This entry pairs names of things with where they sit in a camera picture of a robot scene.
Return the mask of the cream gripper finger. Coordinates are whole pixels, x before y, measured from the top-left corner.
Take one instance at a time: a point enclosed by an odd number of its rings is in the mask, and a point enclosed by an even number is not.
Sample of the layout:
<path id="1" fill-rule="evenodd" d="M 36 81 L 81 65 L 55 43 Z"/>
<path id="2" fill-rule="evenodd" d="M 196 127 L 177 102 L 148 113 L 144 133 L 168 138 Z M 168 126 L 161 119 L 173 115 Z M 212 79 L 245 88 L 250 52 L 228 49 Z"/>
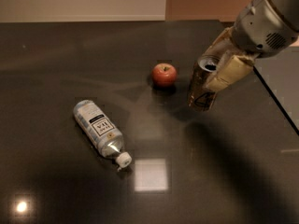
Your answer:
<path id="1" fill-rule="evenodd" d="M 232 31 L 232 27 L 225 28 L 203 53 L 203 56 L 221 58 L 225 53 L 237 53 L 237 47 L 232 39 Z"/>
<path id="2" fill-rule="evenodd" d="M 206 52 L 203 55 L 203 60 L 212 61 L 216 69 L 209 73 L 203 88 L 212 92 L 228 88 L 253 70 L 255 59 L 256 57 L 253 55 L 236 54 L 232 51 L 216 55 Z"/>

